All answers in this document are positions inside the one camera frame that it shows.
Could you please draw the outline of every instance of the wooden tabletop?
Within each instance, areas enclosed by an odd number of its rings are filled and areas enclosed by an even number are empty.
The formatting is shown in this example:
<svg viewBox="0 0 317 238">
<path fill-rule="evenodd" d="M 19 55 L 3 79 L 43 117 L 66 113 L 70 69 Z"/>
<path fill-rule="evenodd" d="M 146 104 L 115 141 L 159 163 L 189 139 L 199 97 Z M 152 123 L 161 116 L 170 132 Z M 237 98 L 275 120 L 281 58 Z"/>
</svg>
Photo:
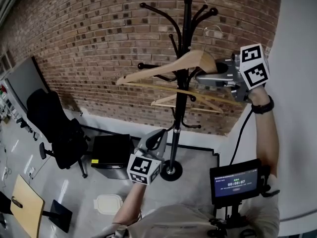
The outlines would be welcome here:
<svg viewBox="0 0 317 238">
<path fill-rule="evenodd" d="M 18 175 L 12 196 L 22 204 L 11 202 L 11 212 L 31 238 L 38 238 L 45 201 Z"/>
</svg>

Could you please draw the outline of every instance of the person's left arm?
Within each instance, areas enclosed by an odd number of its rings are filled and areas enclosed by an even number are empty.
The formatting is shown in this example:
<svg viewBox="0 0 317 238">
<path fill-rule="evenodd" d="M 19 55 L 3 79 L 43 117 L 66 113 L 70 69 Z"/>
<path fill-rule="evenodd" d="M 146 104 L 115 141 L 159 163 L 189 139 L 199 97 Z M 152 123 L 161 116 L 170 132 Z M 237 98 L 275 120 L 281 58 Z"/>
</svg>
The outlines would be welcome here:
<svg viewBox="0 0 317 238">
<path fill-rule="evenodd" d="M 112 223 L 128 226 L 138 221 L 146 187 L 140 183 L 133 185 Z"/>
</svg>

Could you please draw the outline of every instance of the black office chair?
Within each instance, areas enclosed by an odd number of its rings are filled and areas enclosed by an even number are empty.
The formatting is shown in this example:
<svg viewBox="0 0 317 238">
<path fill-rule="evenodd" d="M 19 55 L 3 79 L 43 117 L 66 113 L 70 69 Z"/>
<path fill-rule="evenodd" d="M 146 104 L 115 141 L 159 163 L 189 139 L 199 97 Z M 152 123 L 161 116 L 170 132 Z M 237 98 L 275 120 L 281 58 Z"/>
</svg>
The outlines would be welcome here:
<svg viewBox="0 0 317 238">
<path fill-rule="evenodd" d="M 83 178 L 85 174 L 81 157 L 86 154 L 90 138 L 85 136 L 77 119 L 69 120 L 65 115 L 56 92 L 46 93 L 43 89 L 36 90 L 28 98 L 27 118 L 44 134 L 52 151 L 40 144 L 42 159 L 46 155 L 55 157 L 60 169 L 69 169 L 77 161 Z"/>
</svg>

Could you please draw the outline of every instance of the brick wall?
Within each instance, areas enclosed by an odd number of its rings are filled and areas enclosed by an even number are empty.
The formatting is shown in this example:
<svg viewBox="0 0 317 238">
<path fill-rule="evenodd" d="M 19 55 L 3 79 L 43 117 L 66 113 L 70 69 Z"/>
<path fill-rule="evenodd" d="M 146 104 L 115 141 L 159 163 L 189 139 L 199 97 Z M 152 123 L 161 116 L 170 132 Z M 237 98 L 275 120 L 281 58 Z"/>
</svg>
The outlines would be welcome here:
<svg viewBox="0 0 317 238">
<path fill-rule="evenodd" d="M 140 62 L 163 65 L 175 60 L 168 35 L 175 31 L 163 17 L 141 9 L 147 4 L 183 22 L 183 0 L 18 0 L 0 29 L 1 50 L 9 49 L 15 62 L 35 56 L 49 87 L 65 108 L 86 108 L 90 113 L 137 123 L 170 127 L 169 108 L 151 107 L 151 101 L 169 92 L 116 86 L 116 80 L 137 71 Z M 227 57 L 243 45 L 272 45 L 280 0 L 193 0 L 193 13 L 204 3 L 219 15 L 196 29 L 192 47 L 215 58 Z M 203 29 L 209 27 L 208 37 Z M 149 78 L 143 82 L 175 86 Z M 231 98 L 223 89 L 210 89 L 192 80 L 202 93 Z M 216 103 L 224 114 L 193 111 L 207 107 L 188 99 L 185 121 L 200 123 L 196 132 L 226 134 L 243 107 Z"/>
</svg>

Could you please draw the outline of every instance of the chair backrest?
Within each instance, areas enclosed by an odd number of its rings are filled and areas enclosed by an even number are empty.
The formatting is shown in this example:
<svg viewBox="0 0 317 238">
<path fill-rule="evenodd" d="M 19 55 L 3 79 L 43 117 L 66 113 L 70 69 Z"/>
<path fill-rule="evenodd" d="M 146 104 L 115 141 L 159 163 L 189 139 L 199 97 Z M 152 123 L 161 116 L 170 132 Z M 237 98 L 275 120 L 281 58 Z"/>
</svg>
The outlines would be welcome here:
<svg viewBox="0 0 317 238">
<path fill-rule="evenodd" d="M 70 125 L 56 92 L 46 93 L 38 89 L 30 95 L 27 102 L 27 118 L 53 143 Z"/>
</svg>

